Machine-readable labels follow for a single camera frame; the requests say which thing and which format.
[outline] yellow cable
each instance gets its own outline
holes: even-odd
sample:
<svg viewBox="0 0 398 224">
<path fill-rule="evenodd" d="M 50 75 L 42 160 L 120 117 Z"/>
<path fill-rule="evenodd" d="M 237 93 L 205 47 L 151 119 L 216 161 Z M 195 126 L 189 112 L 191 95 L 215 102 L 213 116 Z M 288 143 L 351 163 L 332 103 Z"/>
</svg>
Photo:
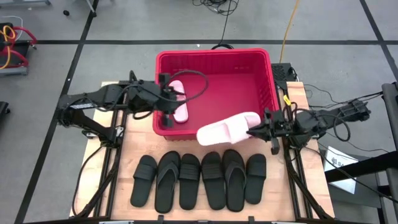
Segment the yellow cable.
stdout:
<svg viewBox="0 0 398 224">
<path fill-rule="evenodd" d="M 294 9 L 293 9 L 292 15 L 290 16 L 289 24 L 287 24 L 287 28 L 286 28 L 285 36 L 284 36 L 284 41 L 282 43 L 282 50 L 280 51 L 279 63 L 282 63 L 282 57 L 284 56 L 285 41 L 286 41 L 287 33 L 289 32 L 290 26 L 292 25 L 293 17 L 294 17 L 294 14 L 296 13 L 297 7 L 299 6 L 299 2 L 300 2 L 300 0 L 296 0 L 296 4 L 294 5 Z"/>
<path fill-rule="evenodd" d="M 12 37 L 7 35 L 7 29 L 11 30 Z M 15 31 L 9 26 L 4 26 L 2 28 L 2 32 L 0 31 L 0 34 L 2 34 L 4 36 L 4 41 L 6 41 L 6 42 L 7 42 L 7 38 L 10 38 L 10 39 L 14 39 L 15 38 Z M 10 60 L 11 60 L 11 49 L 10 49 L 10 46 L 7 46 L 7 51 L 8 51 L 7 62 L 2 67 L 0 67 L 0 69 L 4 69 L 10 64 Z"/>
</svg>

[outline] wooden platform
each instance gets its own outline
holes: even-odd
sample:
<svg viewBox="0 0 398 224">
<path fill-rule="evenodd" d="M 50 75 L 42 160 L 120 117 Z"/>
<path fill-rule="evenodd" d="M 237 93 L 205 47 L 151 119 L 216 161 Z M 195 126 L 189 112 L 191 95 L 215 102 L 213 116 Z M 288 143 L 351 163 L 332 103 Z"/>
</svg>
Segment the wooden platform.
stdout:
<svg viewBox="0 0 398 224">
<path fill-rule="evenodd" d="M 308 108 L 307 98 L 303 84 L 300 82 L 288 83 L 290 100 L 298 104 L 300 108 Z M 112 112 L 95 112 L 94 119 L 104 126 L 110 126 Z M 100 143 L 96 139 L 88 140 L 86 147 L 85 160 Z M 317 142 L 311 141 L 308 145 L 312 149 L 318 149 Z M 196 155 L 199 160 L 210 151 L 217 151 L 222 156 L 227 149 L 237 150 L 246 162 L 247 159 L 255 154 L 262 153 L 267 159 L 267 179 L 264 182 L 262 200 L 258 205 L 245 204 L 241 212 L 230 212 L 226 207 L 222 210 L 212 210 L 207 202 L 206 192 L 203 182 L 200 182 L 196 207 L 186 211 L 180 208 L 179 183 L 177 182 L 174 195 L 174 205 L 171 212 L 164 214 L 165 220 L 225 220 L 225 221 L 244 221 L 248 216 L 254 216 L 256 221 L 292 221 L 294 213 L 290 198 L 287 171 L 284 164 L 282 151 L 276 156 L 271 154 L 271 145 L 260 139 L 248 139 L 234 145 L 220 144 L 217 146 L 201 146 L 197 141 L 166 141 L 162 136 L 156 135 L 152 130 L 152 117 L 143 120 L 133 120 L 129 116 L 123 143 L 123 152 L 119 167 L 118 182 L 114 197 L 112 211 L 113 220 L 156 220 L 159 215 L 154 209 L 155 183 L 148 202 L 142 208 L 133 207 L 130 204 L 130 197 L 134 185 L 132 175 L 137 167 L 139 159 L 143 155 L 153 156 L 157 162 L 168 151 L 177 151 L 180 155 L 191 153 Z M 103 149 L 86 165 L 86 169 L 81 175 L 80 188 L 76 198 L 76 210 L 80 211 L 98 188 L 103 159 Z M 318 203 L 325 211 L 334 216 L 328 186 L 323 166 L 318 154 L 302 150 L 302 160 L 307 178 L 309 191 L 316 198 Z M 302 202 L 301 192 L 298 191 L 300 200 L 301 216 L 305 217 L 305 210 Z M 104 215 L 105 205 L 108 199 L 108 192 L 103 197 L 103 208 L 101 214 Z"/>
</svg>

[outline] red plastic basket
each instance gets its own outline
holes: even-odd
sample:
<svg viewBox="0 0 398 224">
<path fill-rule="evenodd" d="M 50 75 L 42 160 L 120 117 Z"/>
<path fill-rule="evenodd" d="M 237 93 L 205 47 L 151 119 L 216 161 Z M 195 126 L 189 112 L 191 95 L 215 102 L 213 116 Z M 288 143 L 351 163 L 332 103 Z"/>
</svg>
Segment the red plastic basket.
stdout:
<svg viewBox="0 0 398 224">
<path fill-rule="evenodd" d="M 162 113 L 155 111 L 153 129 L 168 140 L 196 139 L 196 133 L 204 125 L 232 115 L 253 111 L 263 116 L 264 108 L 279 109 L 271 61 L 264 49 L 233 50 L 178 50 L 166 51 L 156 58 L 155 82 L 160 73 L 180 70 L 196 70 L 204 73 L 209 81 L 208 89 L 187 103 L 188 121 L 174 122 L 172 128 L 162 124 Z M 203 89 L 205 81 L 196 74 L 178 78 L 187 97 Z"/>
</svg>

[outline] black flip-flop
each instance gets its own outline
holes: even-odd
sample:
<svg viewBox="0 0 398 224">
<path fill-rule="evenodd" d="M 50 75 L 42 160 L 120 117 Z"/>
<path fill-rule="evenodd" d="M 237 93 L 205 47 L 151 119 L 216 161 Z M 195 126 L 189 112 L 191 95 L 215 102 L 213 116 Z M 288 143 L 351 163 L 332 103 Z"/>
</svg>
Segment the black flip-flop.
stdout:
<svg viewBox="0 0 398 224">
<path fill-rule="evenodd" d="M 185 154 L 181 158 L 180 168 L 180 206 L 184 210 L 195 207 L 198 197 L 200 180 L 200 162 L 192 154 Z"/>
<path fill-rule="evenodd" d="M 201 160 L 201 174 L 210 208 L 220 210 L 225 207 L 224 175 L 221 157 L 217 152 L 209 152 Z"/>
<path fill-rule="evenodd" d="M 167 213 L 173 207 L 174 187 L 178 180 L 181 159 L 176 151 L 171 151 L 160 159 L 155 194 L 155 210 Z"/>
<path fill-rule="evenodd" d="M 232 212 L 240 212 L 244 207 L 246 173 L 242 156 L 233 149 L 223 155 L 223 168 L 226 181 L 226 206 Z"/>
<path fill-rule="evenodd" d="M 152 156 L 144 155 L 139 160 L 134 172 L 134 186 L 130 203 L 134 207 L 142 207 L 148 200 L 152 183 L 156 176 L 156 161 Z"/>
<path fill-rule="evenodd" d="M 245 198 L 250 204 L 256 205 L 261 201 L 262 188 L 267 178 L 267 160 L 263 154 L 254 154 L 246 163 Z"/>
</svg>

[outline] flip-flop strap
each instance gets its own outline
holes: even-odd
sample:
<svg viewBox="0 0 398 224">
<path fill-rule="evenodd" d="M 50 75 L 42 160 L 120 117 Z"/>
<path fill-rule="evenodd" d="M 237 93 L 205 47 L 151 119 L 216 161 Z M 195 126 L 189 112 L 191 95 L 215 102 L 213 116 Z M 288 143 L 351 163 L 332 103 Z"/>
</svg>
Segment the flip-flop strap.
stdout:
<svg viewBox="0 0 398 224">
<path fill-rule="evenodd" d="M 242 167 L 241 164 L 238 164 L 235 161 L 231 161 L 231 163 L 229 163 L 228 167 L 225 170 L 225 181 L 226 181 L 226 185 L 229 185 L 229 180 L 231 178 L 231 174 L 232 171 L 234 170 L 240 170 L 244 176 L 244 182 L 243 182 L 243 188 L 246 186 L 246 174 L 244 171 L 244 168 Z"/>
<path fill-rule="evenodd" d="M 221 164 L 203 164 L 201 174 L 203 180 L 223 178 Z"/>
<path fill-rule="evenodd" d="M 180 179 L 199 180 L 200 179 L 199 167 L 193 164 L 181 164 Z"/>
<path fill-rule="evenodd" d="M 176 166 L 173 162 L 170 162 L 169 164 L 167 164 L 167 166 L 163 167 L 163 169 L 162 169 L 162 170 L 160 171 L 160 173 L 157 175 L 157 180 L 156 180 L 157 184 L 156 184 L 156 186 L 159 185 L 160 181 L 162 181 L 164 175 L 166 175 L 166 173 L 167 173 L 169 170 L 173 171 L 173 174 L 174 174 L 174 183 L 177 182 L 177 180 L 178 180 L 178 175 L 179 175 L 178 168 L 177 168 L 177 166 Z"/>
<path fill-rule="evenodd" d="M 156 175 L 156 170 L 153 167 L 145 164 L 138 164 L 133 177 L 152 181 L 155 178 L 155 175 Z"/>
<path fill-rule="evenodd" d="M 267 177 L 266 164 L 263 162 L 250 162 L 248 164 L 248 175 Z"/>
</svg>

